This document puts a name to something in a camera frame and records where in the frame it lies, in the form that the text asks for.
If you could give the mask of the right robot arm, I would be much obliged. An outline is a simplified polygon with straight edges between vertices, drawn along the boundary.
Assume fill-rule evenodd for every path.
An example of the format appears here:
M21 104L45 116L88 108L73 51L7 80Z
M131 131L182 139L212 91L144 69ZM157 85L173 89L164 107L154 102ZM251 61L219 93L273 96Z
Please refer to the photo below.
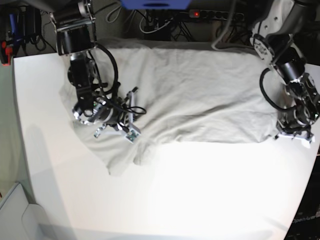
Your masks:
M94 137L111 127L133 143L141 131L134 125L136 117L147 111L135 104L135 87L125 98L118 96L120 88L118 65L109 50L97 42L94 10L90 0L71 0L50 14L56 33L56 49L69 57L67 78L75 88L76 103L72 108L75 121L85 126L99 124ZM113 68L113 82L103 82L92 50L106 54Z

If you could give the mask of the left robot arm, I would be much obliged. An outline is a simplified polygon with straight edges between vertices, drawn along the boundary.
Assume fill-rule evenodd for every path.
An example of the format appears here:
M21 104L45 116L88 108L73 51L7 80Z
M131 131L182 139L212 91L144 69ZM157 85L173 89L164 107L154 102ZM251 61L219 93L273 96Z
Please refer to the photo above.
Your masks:
M250 43L266 64L259 77L265 100L279 112L276 137L298 139L308 147L315 141L312 125L320 117L320 94L306 72L306 58L294 42L316 10L318 0L255 0ZM264 79L275 71L283 80L289 105L279 106L267 95Z

